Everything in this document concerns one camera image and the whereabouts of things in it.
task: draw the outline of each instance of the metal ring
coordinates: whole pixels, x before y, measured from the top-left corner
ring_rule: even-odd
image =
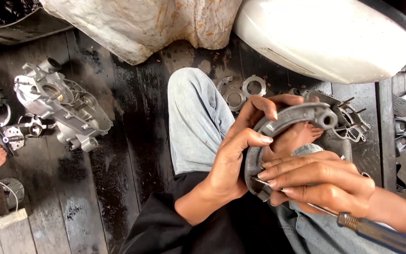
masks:
[[[261,91],[259,92],[259,96],[264,96],[266,95],[266,81],[263,80],[262,78],[252,75],[251,77],[247,78],[244,83],[242,83],[242,90],[244,91],[245,97],[250,98],[252,96],[248,91],[247,91],[247,86],[250,84],[252,81],[257,81],[261,84]]]
[[[231,111],[237,112],[237,111],[241,110],[242,107],[244,107],[244,104],[245,104],[245,101],[247,100],[247,98],[245,98],[245,94],[242,92],[241,89],[230,88],[223,94],[223,99],[228,103],[228,96],[233,93],[236,93],[240,96],[240,103],[236,107],[231,107],[228,104],[228,107],[230,108]]]

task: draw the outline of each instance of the white wire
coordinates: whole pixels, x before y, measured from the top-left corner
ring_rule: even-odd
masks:
[[[4,183],[2,183],[2,182],[0,182],[0,184],[2,185],[2,186],[4,186],[4,187],[6,187],[6,188],[8,188],[8,190],[12,193],[12,194],[14,194],[14,197],[15,197],[15,200],[17,201],[17,206],[16,206],[16,208],[15,208],[15,212],[17,212],[18,211],[18,198],[17,198],[17,195],[14,193],[14,191],[11,189],[11,188],[9,188],[7,185],[5,185]]]

